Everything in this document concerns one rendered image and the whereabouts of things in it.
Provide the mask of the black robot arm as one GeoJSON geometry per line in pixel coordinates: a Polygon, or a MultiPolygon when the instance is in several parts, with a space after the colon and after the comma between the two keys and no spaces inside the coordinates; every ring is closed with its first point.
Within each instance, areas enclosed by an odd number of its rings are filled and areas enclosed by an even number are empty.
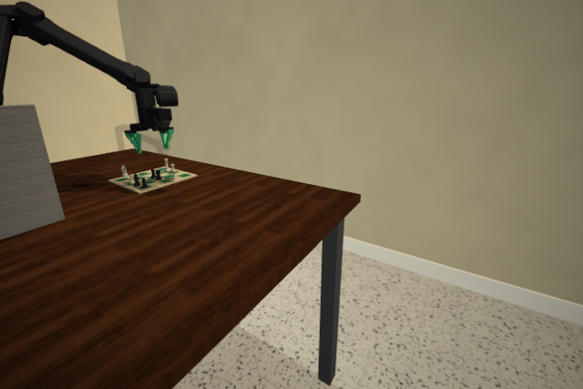
{"type": "Polygon", "coordinates": [[[173,86],[150,84],[150,73],[147,70],[122,61],[71,34],[47,18],[43,10],[28,2],[0,5],[0,106],[4,103],[5,72],[13,36],[27,36],[42,46],[56,46],[115,78],[135,93],[137,107],[148,107],[138,108],[139,124],[169,127],[171,108],[156,110],[151,107],[156,104],[160,107],[177,107],[179,99],[173,86]]]}

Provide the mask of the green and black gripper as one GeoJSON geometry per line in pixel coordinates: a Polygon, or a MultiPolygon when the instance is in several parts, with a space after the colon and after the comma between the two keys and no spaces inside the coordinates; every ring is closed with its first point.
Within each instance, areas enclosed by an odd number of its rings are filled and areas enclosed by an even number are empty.
{"type": "Polygon", "coordinates": [[[152,128],[152,131],[159,131],[164,149],[168,149],[169,141],[170,141],[170,139],[173,135],[173,132],[174,132],[174,128],[172,128],[172,127],[159,128],[157,124],[148,124],[148,125],[129,124],[129,126],[130,126],[130,130],[125,130],[125,135],[129,139],[129,141],[133,144],[134,148],[136,149],[136,151],[139,155],[141,155],[141,134],[137,133],[137,131],[148,130],[148,128],[152,128]],[[136,132],[134,132],[134,130],[136,130],[136,132]],[[133,131],[133,132],[129,132],[129,131],[133,131]],[[167,141],[166,141],[166,133],[168,134],[167,141]],[[137,141],[137,143],[135,140],[137,141]]]}

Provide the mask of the green and cream chessboard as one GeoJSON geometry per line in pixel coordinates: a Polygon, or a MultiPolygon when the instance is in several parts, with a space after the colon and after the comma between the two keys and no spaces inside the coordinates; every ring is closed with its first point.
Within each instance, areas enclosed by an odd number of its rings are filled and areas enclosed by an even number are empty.
{"type": "Polygon", "coordinates": [[[170,173],[170,171],[165,172],[164,171],[165,168],[166,167],[154,169],[154,171],[155,171],[154,173],[156,176],[157,176],[156,170],[160,170],[159,174],[162,177],[161,180],[156,180],[156,178],[151,178],[151,176],[152,176],[151,170],[136,173],[138,175],[138,182],[140,183],[140,186],[136,186],[136,187],[134,186],[135,183],[129,184],[129,182],[130,182],[129,175],[124,176],[124,177],[120,177],[120,178],[116,178],[116,179],[110,179],[108,182],[111,182],[111,183],[116,184],[122,188],[129,189],[129,190],[132,190],[138,194],[141,194],[141,193],[144,193],[144,192],[147,192],[150,190],[158,189],[158,188],[165,187],[165,186],[168,186],[168,185],[173,184],[173,183],[180,182],[180,181],[185,180],[185,179],[191,179],[191,178],[197,177],[196,174],[192,174],[192,173],[189,173],[186,171],[175,169],[177,172],[176,175],[178,178],[173,179],[173,173],[170,173]],[[141,188],[141,186],[142,186],[141,179],[142,178],[145,179],[145,183],[146,183],[146,185],[148,185],[146,188],[141,188]]]}

